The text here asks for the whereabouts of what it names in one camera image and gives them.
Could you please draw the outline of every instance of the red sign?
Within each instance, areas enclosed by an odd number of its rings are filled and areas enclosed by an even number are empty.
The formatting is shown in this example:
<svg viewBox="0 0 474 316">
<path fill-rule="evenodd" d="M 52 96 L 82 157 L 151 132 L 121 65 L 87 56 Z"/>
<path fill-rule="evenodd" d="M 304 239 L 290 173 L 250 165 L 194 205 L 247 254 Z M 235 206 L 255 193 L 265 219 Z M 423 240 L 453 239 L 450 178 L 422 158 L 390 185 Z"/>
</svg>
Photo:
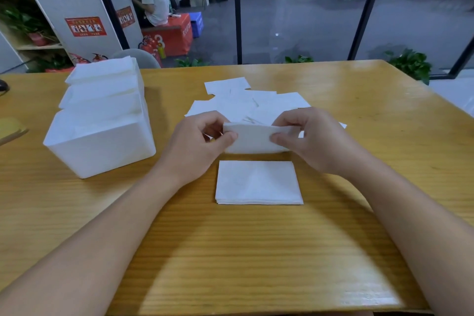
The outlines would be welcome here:
<svg viewBox="0 0 474 316">
<path fill-rule="evenodd" d="M 130 6 L 117 10 L 117 16 L 120 20 L 122 29 L 135 22 L 135 17 L 133 16 L 132 8 Z"/>
<path fill-rule="evenodd" d="M 65 18 L 69 29 L 75 37 L 107 35 L 98 16 L 89 18 Z"/>
</svg>

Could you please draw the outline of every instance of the red box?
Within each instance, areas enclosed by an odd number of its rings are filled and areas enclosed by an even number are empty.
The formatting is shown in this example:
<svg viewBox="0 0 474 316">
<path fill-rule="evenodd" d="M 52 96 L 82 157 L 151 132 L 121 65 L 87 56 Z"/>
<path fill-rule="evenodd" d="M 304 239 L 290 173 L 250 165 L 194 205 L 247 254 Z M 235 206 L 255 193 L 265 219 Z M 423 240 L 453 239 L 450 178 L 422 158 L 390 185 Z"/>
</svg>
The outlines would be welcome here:
<svg viewBox="0 0 474 316">
<path fill-rule="evenodd" d="M 168 23 L 152 28 L 142 29 L 143 35 L 149 35 L 158 43 L 162 59 L 169 56 L 186 55 L 193 43 L 193 30 L 189 14 L 181 14 L 181 18 L 168 18 Z"/>
</svg>

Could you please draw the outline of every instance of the folded napkin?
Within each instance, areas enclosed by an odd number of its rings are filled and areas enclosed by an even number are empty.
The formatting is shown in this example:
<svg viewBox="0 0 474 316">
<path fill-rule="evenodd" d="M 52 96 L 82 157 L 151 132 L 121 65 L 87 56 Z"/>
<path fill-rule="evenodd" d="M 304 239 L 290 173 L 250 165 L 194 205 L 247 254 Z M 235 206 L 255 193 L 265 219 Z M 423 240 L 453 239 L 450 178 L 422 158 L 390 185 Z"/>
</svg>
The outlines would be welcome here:
<svg viewBox="0 0 474 316">
<path fill-rule="evenodd" d="M 220 161 L 216 201 L 220 205 L 303 204 L 291 161 Z"/>
</svg>

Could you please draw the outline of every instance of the right hand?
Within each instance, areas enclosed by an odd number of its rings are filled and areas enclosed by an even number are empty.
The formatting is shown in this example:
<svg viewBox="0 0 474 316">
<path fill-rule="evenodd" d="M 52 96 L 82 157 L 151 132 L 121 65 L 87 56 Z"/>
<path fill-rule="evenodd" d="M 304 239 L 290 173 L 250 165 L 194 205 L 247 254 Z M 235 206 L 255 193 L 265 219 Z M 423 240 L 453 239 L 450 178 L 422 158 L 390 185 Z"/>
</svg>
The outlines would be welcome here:
<svg viewBox="0 0 474 316">
<path fill-rule="evenodd" d="M 347 178 L 368 152 L 328 112 L 314 107 L 282 113 L 274 126 L 297 125 L 304 138 L 276 133 L 270 140 L 302 157 L 319 172 Z"/>
</svg>

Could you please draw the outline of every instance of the table surface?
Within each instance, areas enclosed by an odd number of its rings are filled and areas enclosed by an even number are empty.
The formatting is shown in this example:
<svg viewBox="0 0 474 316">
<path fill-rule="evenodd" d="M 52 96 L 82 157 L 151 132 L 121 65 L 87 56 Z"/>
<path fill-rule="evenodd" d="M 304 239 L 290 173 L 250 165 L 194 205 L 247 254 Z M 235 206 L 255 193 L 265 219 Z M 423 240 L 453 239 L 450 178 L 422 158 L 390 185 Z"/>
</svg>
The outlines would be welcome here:
<svg viewBox="0 0 474 316">
<path fill-rule="evenodd" d="M 474 121 L 380 61 L 142 70 L 155 157 L 78 179 L 42 145 L 67 74 L 8 75 L 2 116 L 30 131 L 0 147 L 0 289 L 150 169 L 205 81 L 245 76 L 255 90 L 299 92 L 374 155 L 474 224 Z M 363 197 L 290 153 L 303 206 L 217 205 L 217 162 L 153 222 L 110 315 L 212 315 L 428 307 Z"/>
</svg>

